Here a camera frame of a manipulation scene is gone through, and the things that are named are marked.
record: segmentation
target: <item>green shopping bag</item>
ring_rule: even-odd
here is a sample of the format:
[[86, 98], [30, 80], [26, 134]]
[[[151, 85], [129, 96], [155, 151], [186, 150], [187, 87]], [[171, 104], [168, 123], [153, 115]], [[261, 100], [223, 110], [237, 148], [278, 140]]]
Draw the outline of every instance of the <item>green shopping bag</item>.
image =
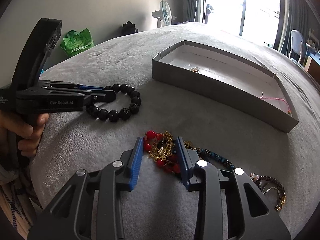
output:
[[72, 57], [94, 46], [93, 39], [88, 29], [84, 29], [82, 32], [69, 31], [60, 47], [68, 55]]

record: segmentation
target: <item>curtain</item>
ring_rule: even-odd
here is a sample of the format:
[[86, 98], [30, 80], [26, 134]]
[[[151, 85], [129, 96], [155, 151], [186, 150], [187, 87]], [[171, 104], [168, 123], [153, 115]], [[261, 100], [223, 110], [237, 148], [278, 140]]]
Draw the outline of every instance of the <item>curtain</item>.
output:
[[196, 19], [196, 9], [198, 0], [188, 0], [186, 21], [194, 22]]
[[288, 25], [285, 31], [281, 53], [289, 56], [291, 50], [291, 31], [297, 30], [305, 41], [308, 38], [308, 4], [305, 0], [289, 0]]

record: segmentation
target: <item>bedspread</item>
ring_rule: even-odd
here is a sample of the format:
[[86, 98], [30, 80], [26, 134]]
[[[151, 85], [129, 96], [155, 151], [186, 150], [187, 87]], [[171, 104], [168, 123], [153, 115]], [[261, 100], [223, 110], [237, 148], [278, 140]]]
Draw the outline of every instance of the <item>bedspread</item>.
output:
[[[275, 73], [300, 123], [286, 134], [229, 106], [153, 80], [152, 58], [182, 40], [232, 52]], [[187, 23], [106, 41], [48, 69], [40, 79], [102, 87], [127, 83], [142, 98], [140, 112], [126, 122], [101, 122], [86, 111], [51, 114], [31, 162], [32, 181], [44, 207], [76, 170], [102, 169], [132, 149], [136, 138], [148, 130], [182, 136], [195, 147], [224, 156], [247, 174], [277, 178], [287, 195], [280, 217], [292, 237], [319, 203], [319, 88], [308, 73], [274, 49]], [[119, 111], [129, 101], [119, 93], [116, 101], [103, 107]], [[187, 192], [145, 155], [135, 190], [122, 194], [127, 239], [193, 239], [197, 198], [197, 192]]]

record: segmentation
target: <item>human hand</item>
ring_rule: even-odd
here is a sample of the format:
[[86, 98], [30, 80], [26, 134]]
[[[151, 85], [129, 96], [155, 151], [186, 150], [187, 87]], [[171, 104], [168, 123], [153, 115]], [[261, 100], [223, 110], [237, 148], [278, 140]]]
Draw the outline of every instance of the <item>human hand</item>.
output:
[[23, 156], [35, 156], [48, 119], [49, 114], [40, 114], [37, 118], [37, 126], [32, 127], [17, 114], [0, 110], [0, 156], [4, 157], [9, 153], [8, 131], [23, 138], [18, 143], [18, 149]]

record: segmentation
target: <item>gray box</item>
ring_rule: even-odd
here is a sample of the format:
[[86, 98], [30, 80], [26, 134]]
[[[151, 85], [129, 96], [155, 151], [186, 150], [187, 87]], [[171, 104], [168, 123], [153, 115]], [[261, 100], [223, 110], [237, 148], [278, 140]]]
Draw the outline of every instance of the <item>gray box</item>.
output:
[[[188, 70], [193, 67], [199, 72]], [[292, 101], [275, 74], [221, 49], [181, 41], [152, 59], [152, 78], [231, 106], [286, 133], [299, 122]], [[265, 97], [286, 102], [260, 99], [262, 92]]]

